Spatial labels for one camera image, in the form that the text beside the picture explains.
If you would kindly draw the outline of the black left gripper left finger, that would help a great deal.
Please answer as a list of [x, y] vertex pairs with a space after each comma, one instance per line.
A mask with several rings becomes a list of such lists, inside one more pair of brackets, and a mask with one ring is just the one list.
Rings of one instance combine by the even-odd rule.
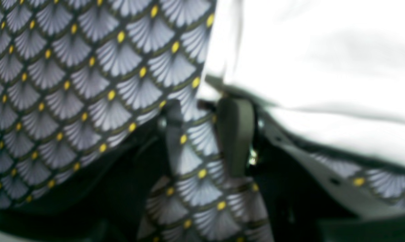
[[176, 168], [181, 153], [181, 135], [183, 118], [180, 101], [174, 99], [167, 101], [164, 107], [164, 138], [168, 153], [169, 173], [176, 175]]

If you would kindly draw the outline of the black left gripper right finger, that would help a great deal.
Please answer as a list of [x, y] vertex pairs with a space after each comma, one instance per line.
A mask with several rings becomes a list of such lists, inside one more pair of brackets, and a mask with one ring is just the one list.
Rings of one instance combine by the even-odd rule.
[[228, 174], [245, 177], [255, 132], [254, 107], [243, 98], [222, 98], [217, 106], [217, 119]]

